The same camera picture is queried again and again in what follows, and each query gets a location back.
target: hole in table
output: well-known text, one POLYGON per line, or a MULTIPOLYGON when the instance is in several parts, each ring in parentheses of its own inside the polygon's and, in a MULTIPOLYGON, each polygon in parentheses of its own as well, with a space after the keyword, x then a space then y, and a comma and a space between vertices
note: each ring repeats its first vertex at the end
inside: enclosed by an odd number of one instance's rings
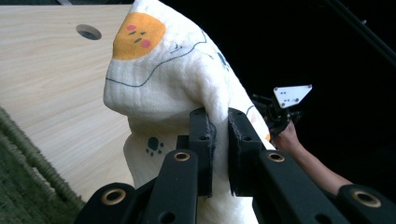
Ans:
POLYGON ((80 24, 76 27, 77 32, 90 40, 98 40, 102 37, 102 34, 93 26, 87 24, 80 24))

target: green carpet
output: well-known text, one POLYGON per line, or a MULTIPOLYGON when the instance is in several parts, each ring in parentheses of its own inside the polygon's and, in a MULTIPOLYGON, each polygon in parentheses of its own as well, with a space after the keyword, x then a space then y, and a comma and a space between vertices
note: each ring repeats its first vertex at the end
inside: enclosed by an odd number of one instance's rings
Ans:
POLYGON ((84 202, 0 108, 0 223, 73 223, 84 202))

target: pink cheek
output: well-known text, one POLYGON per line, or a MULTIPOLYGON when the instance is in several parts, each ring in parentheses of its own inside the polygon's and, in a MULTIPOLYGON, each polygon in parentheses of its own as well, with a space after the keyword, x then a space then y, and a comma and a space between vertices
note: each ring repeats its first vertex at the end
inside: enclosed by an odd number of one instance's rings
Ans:
POLYGON ((142 48, 148 48, 151 45, 149 40, 143 40, 141 43, 142 48))
POLYGON ((135 25, 129 25, 129 26, 126 27, 126 29, 131 31, 131 30, 136 29, 136 26, 135 25))

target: black mechanical part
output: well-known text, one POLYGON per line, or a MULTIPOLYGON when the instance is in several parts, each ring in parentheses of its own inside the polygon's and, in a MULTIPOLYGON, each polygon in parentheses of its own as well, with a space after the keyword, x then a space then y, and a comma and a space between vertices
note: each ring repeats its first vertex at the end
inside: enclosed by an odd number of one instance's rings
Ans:
POLYGON ((290 111, 289 108, 281 108, 275 96, 268 98, 253 94, 250 98, 265 119, 271 139, 285 130, 291 120, 296 124, 304 115, 303 111, 290 111))

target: human hand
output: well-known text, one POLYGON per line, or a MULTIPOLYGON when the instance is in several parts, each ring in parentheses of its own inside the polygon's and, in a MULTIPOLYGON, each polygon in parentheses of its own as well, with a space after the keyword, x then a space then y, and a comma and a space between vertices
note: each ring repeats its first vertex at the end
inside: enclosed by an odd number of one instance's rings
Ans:
POLYGON ((289 154, 293 154, 296 150, 302 147, 293 121, 290 121, 285 130, 277 135, 272 141, 277 149, 289 154))

